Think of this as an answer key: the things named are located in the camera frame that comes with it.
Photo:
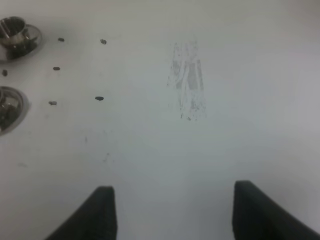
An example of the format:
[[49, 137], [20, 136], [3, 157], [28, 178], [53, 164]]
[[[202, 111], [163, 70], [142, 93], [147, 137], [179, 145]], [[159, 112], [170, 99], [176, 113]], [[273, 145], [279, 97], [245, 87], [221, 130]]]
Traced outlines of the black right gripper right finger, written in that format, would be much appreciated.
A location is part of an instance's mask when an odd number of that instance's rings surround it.
[[236, 240], [318, 240], [320, 234], [289, 214], [248, 180], [234, 184], [232, 231]]

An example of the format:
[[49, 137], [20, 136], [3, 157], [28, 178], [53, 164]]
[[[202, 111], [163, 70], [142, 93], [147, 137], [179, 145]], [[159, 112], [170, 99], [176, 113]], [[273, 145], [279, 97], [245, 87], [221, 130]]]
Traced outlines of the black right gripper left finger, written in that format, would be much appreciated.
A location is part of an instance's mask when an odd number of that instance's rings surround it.
[[115, 190], [98, 187], [48, 240], [115, 240], [117, 212]]

